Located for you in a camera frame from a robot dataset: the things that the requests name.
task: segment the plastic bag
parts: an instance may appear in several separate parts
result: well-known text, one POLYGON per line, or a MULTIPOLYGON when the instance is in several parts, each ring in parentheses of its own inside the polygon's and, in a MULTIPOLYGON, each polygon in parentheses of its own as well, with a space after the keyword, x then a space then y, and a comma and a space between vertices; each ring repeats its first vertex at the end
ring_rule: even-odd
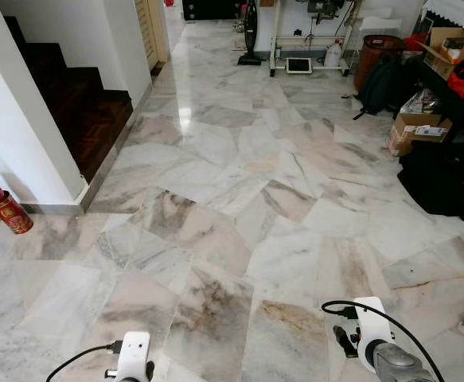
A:
POLYGON ((441 100, 430 90, 415 93, 400 109, 403 114, 440 114, 441 100))

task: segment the black backpack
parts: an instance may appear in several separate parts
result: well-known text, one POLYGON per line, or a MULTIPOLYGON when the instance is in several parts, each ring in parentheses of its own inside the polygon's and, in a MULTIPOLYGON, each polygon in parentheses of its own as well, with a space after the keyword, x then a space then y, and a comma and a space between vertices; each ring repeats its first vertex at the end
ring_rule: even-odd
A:
POLYGON ((415 142, 398 178, 426 212, 464 220, 464 143, 415 142))
POLYGON ((389 53, 382 55, 356 96, 362 102, 362 108, 361 113, 353 117, 353 120, 359 119, 364 113, 375 115, 383 110, 396 92, 400 77, 401 65, 396 57, 389 53))

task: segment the upright vacuum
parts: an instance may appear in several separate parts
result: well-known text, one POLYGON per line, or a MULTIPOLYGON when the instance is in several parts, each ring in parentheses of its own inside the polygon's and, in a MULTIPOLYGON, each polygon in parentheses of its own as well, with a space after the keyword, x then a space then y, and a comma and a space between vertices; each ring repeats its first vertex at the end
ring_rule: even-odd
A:
POLYGON ((239 58, 239 65, 261 65, 262 61, 255 56, 253 49, 256 43, 256 32, 258 30, 258 14, 256 13, 255 0, 248 0, 246 19, 244 20, 244 37, 248 52, 239 58))

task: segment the white bottle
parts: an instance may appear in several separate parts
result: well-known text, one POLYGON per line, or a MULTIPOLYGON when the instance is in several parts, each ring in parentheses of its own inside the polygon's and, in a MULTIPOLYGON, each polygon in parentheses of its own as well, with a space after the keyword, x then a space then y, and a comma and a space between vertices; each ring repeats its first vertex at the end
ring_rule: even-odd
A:
POLYGON ((324 66, 326 67, 335 67, 340 64, 341 57, 341 45, 340 41, 336 40, 334 44, 327 49, 326 60, 324 61, 324 66))

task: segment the wooden stair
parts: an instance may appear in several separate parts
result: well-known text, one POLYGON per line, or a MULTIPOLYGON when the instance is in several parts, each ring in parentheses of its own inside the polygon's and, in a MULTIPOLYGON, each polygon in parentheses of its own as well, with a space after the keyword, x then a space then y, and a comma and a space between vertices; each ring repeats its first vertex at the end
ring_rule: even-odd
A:
POLYGON ((98 68, 68 68, 60 45, 28 43, 5 17, 80 172, 90 182, 133 111, 128 92, 104 90, 98 68))

